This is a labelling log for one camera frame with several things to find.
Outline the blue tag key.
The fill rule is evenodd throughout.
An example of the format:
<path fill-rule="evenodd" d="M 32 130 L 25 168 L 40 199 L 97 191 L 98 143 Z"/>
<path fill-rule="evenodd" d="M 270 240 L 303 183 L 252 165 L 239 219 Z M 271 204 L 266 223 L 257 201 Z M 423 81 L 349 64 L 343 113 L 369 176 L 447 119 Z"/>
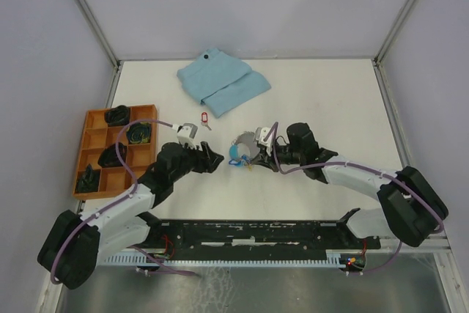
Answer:
<path fill-rule="evenodd" d="M 230 159 L 228 164 L 230 166 L 242 167 L 243 166 L 243 161 L 242 160 Z"/>

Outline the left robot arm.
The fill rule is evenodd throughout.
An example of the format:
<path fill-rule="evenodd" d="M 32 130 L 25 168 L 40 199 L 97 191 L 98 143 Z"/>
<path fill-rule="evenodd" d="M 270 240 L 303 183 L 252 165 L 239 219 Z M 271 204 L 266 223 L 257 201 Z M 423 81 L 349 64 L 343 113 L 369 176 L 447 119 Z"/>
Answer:
<path fill-rule="evenodd" d="M 141 243 L 158 245 L 160 220 L 150 210 L 172 194 L 182 177 L 191 172 L 212 174 L 223 161 L 205 141 L 195 148 L 177 142 L 164 144 L 137 182 L 101 208 L 60 213 L 37 255 L 38 263 L 50 273 L 52 284 L 74 290 L 97 264 L 121 250 Z"/>

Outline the metal key organizer blue handle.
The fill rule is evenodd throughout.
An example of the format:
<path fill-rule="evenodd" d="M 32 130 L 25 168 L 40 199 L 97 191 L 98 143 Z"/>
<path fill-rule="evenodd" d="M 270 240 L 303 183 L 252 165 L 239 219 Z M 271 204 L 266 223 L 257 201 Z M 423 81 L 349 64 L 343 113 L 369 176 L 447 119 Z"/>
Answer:
<path fill-rule="evenodd" d="M 257 155 L 259 148 L 254 141 L 255 132 L 245 131 L 241 133 L 229 148 L 229 160 L 242 160 L 243 166 L 238 168 L 247 168 L 252 170 L 251 159 Z"/>

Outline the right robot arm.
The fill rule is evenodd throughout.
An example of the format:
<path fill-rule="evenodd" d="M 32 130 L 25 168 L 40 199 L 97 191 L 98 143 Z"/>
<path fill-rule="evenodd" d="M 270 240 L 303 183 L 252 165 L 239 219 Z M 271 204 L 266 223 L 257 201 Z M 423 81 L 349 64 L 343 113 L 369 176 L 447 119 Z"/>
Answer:
<path fill-rule="evenodd" d="M 351 161 L 321 147 L 308 124 L 287 128 L 287 142 L 277 141 L 277 125 L 258 128 L 252 164 L 281 174 L 302 171 L 326 185 L 338 185 L 378 202 L 373 209 L 351 210 L 336 230 L 343 247 L 352 248 L 365 237 L 395 237 L 418 247 L 430 235 L 444 230 L 448 208 L 419 170 L 376 169 Z"/>

